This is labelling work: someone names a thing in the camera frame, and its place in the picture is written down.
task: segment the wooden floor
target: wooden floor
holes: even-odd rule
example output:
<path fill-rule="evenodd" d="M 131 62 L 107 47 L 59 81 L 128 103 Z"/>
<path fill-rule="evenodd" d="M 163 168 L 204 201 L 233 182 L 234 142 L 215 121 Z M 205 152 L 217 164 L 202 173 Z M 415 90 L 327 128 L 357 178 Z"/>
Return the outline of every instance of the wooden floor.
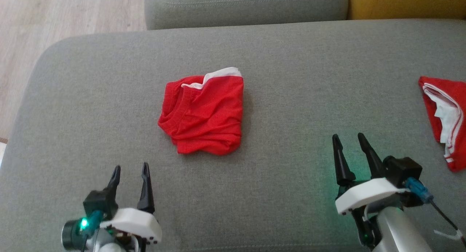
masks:
<path fill-rule="evenodd" d="M 0 138 L 9 137 L 46 48 L 70 36 L 146 30 L 143 9 L 143 0 L 0 0 Z"/>

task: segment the robotic arm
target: robotic arm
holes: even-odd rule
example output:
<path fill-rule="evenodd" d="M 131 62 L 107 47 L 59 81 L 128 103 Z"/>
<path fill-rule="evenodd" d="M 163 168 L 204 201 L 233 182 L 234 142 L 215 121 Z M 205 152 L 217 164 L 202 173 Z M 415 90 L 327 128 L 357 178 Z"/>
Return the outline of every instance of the robotic arm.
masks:
<path fill-rule="evenodd" d="M 162 240 L 162 229 L 153 216 L 154 197 L 149 165 L 143 165 L 143 187 L 137 208 L 119 209 L 115 201 L 121 167 L 116 166 L 102 191 L 91 191 L 83 202 L 86 217 L 70 220 L 62 229 L 62 245 L 68 250 L 93 252 L 145 252 Z"/>
<path fill-rule="evenodd" d="M 333 135 L 332 141 L 339 185 L 335 205 L 339 214 L 351 213 L 353 216 L 361 245 L 373 252 L 431 252 L 403 209 L 432 204 L 457 231 L 456 236 L 436 233 L 461 239 L 466 246 L 461 231 L 438 209 L 432 194 L 418 181 L 422 172 L 419 164 L 409 157 L 396 159 L 393 156 L 382 162 L 362 133 L 358 134 L 358 139 L 371 170 L 368 181 L 356 181 L 337 134 Z"/>

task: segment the gray cushion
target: gray cushion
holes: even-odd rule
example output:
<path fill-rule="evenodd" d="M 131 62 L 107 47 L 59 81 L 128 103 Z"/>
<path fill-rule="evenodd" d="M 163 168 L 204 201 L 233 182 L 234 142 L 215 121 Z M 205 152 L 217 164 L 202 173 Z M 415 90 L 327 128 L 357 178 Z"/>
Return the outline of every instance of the gray cushion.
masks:
<path fill-rule="evenodd" d="M 145 0 L 147 29 L 345 20 L 348 0 Z"/>
<path fill-rule="evenodd" d="M 466 23 L 330 21 L 187 28 L 71 38 L 40 58 L 0 169 L 5 251 L 62 251 L 65 221 L 122 166 L 120 207 L 135 207 L 142 162 L 153 176 L 163 242 L 149 251 L 363 251 L 336 212 L 331 136 L 359 179 L 356 135 L 383 158 L 410 156 L 437 203 L 463 229 L 466 174 L 446 167 L 420 75 L 466 81 Z M 245 80 L 241 147 L 179 155 L 157 126 L 165 84 L 238 67 Z M 429 206 L 406 209 L 435 251 L 459 242 Z"/>

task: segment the folded red shorts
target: folded red shorts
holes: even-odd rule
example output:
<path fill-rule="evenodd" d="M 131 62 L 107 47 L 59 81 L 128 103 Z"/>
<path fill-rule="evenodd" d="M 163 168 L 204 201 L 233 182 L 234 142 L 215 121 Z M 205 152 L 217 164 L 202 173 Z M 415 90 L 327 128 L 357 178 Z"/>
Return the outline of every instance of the folded red shorts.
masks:
<path fill-rule="evenodd" d="M 158 125 L 180 154 L 229 154 L 241 143 L 243 87 L 235 67 L 168 83 Z"/>
<path fill-rule="evenodd" d="M 466 83 L 421 76 L 419 85 L 434 138 L 445 144 L 448 168 L 453 172 L 466 168 Z"/>

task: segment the blue cable connector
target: blue cable connector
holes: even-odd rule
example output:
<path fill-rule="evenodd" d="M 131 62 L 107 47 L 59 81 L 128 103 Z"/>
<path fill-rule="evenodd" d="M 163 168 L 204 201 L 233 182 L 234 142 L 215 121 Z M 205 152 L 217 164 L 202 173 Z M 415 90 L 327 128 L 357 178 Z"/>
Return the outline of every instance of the blue cable connector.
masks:
<path fill-rule="evenodd" d="M 418 196 L 424 204 L 429 203 L 434 198 L 434 196 L 429 192 L 429 189 L 414 177 L 408 178 L 404 183 L 404 186 Z"/>

